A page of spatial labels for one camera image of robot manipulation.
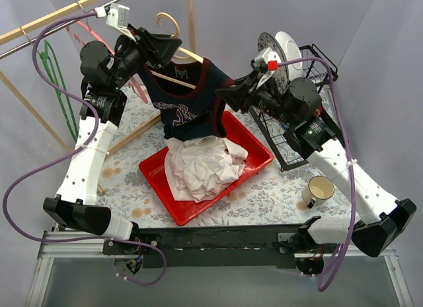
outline patterned plate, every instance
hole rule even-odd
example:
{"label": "patterned plate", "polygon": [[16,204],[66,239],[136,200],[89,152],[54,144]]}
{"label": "patterned plate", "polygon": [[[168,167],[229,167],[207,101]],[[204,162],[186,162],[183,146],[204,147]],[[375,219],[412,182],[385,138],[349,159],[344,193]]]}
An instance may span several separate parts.
{"label": "patterned plate", "polygon": [[[260,34],[257,41],[257,49],[259,52],[265,48],[271,48],[279,55],[281,61],[286,61],[286,56],[281,46],[278,44],[275,38],[267,32],[263,32],[262,34]],[[288,66],[279,67],[273,75],[273,78],[275,79],[276,85],[278,86],[278,91],[281,94],[284,94],[285,91],[288,89],[289,84]]]}

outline metal rod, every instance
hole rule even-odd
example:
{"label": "metal rod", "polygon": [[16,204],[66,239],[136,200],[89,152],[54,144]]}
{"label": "metal rod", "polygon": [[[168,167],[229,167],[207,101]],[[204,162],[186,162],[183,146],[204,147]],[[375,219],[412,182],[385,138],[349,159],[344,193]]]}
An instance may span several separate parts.
{"label": "metal rod", "polygon": [[[101,7],[109,7],[111,4],[117,3],[118,1],[121,1],[121,0],[112,0],[112,1],[109,1],[108,3],[102,5]],[[65,28],[65,27],[67,27],[67,26],[69,26],[71,24],[74,24],[76,22],[77,21],[69,21],[69,22],[66,22],[64,24],[61,24],[60,26],[57,26],[54,29],[51,29],[51,31],[48,31],[44,37],[47,37],[47,36],[49,36],[51,34],[54,34],[55,32],[57,32],[57,31]],[[4,54],[1,54],[0,55],[0,60],[3,59],[3,58],[6,58],[8,56],[10,56],[11,54],[14,54],[15,52],[18,52],[19,50],[22,50],[23,48],[26,48],[26,47],[30,46],[31,44],[34,43],[34,41],[36,39],[37,39],[37,37],[36,38],[33,38],[30,41],[27,41],[27,42],[25,42],[23,44],[20,44],[19,46],[16,46],[13,49],[10,49],[9,51],[6,51]]]}

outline wooden hanger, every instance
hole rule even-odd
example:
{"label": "wooden hanger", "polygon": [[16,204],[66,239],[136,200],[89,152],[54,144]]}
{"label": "wooden hanger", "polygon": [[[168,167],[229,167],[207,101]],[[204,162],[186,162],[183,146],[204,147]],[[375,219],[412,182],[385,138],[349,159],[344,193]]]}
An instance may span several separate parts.
{"label": "wooden hanger", "polygon": [[[178,25],[177,21],[172,16],[170,16],[168,13],[158,13],[156,15],[156,23],[157,23],[157,26],[161,26],[161,19],[163,17],[169,19],[174,24],[175,33],[171,35],[171,38],[178,38],[179,37],[179,34],[180,34],[179,25]],[[190,50],[187,50],[185,48],[179,47],[178,48],[178,51],[186,54],[188,57],[174,56],[174,58],[176,58],[176,59],[180,59],[180,60],[190,60],[190,59],[193,59],[193,60],[195,60],[197,62],[200,62],[201,64],[204,61],[204,59],[202,57],[200,57],[199,55],[197,55],[194,52],[191,52]],[[156,77],[160,77],[161,79],[165,79],[167,81],[171,81],[173,83],[177,83],[177,84],[183,85],[185,87],[189,87],[190,89],[195,89],[196,88],[196,86],[193,85],[193,84],[189,84],[187,82],[179,81],[177,79],[174,79],[172,77],[168,77],[168,76],[163,75],[161,73],[157,73],[155,71],[151,71],[151,73],[153,75],[155,75]]]}

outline red trim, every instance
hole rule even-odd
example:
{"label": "red trim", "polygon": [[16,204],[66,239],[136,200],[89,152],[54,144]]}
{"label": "red trim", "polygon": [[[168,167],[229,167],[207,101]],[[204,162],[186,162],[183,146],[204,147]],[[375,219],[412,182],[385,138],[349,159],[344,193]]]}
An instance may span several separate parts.
{"label": "red trim", "polygon": [[[235,81],[233,81],[231,78],[228,78],[225,82],[222,83],[221,88],[231,87],[234,84],[235,84]],[[226,103],[223,102],[223,100],[220,97],[216,96],[216,100],[214,101],[213,110],[211,112],[212,113],[211,114],[211,121],[212,121],[211,125],[213,126],[215,133],[219,137],[226,137],[226,134],[222,134],[221,132],[219,132],[219,128],[217,127],[217,123],[219,123],[219,125],[221,127],[223,127],[223,125],[222,125],[222,115],[223,115],[223,111],[225,110],[225,105],[226,105]]]}
{"label": "red trim", "polygon": [[[197,66],[199,64],[199,62],[191,62],[189,64],[175,64],[173,62],[171,62],[172,66],[175,67],[191,67],[191,66]],[[144,65],[145,70],[147,71],[147,73],[149,74],[150,78],[154,81],[154,83],[156,84],[156,86],[164,93],[166,93],[168,96],[170,97],[175,97],[177,99],[193,99],[194,97],[197,97],[200,92],[202,91],[204,84],[206,83],[206,79],[207,79],[207,74],[209,71],[209,66],[210,66],[210,60],[204,58],[203,64],[201,65],[201,72],[200,72],[200,79],[198,80],[197,86],[195,89],[193,89],[191,92],[189,92],[188,94],[185,95],[176,95],[176,94],[172,94],[169,93],[167,91],[165,91],[159,84],[159,82],[157,82],[156,77],[151,73],[150,67],[148,67],[147,65]]]}

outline mug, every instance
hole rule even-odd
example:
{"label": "mug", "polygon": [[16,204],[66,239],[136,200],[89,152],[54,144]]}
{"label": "mug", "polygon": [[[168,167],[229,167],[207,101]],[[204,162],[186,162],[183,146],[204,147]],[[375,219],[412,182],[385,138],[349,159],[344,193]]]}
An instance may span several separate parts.
{"label": "mug", "polygon": [[308,208],[312,208],[316,202],[326,201],[335,193],[335,187],[329,179],[316,176],[310,179],[309,184],[303,190],[303,200]]}

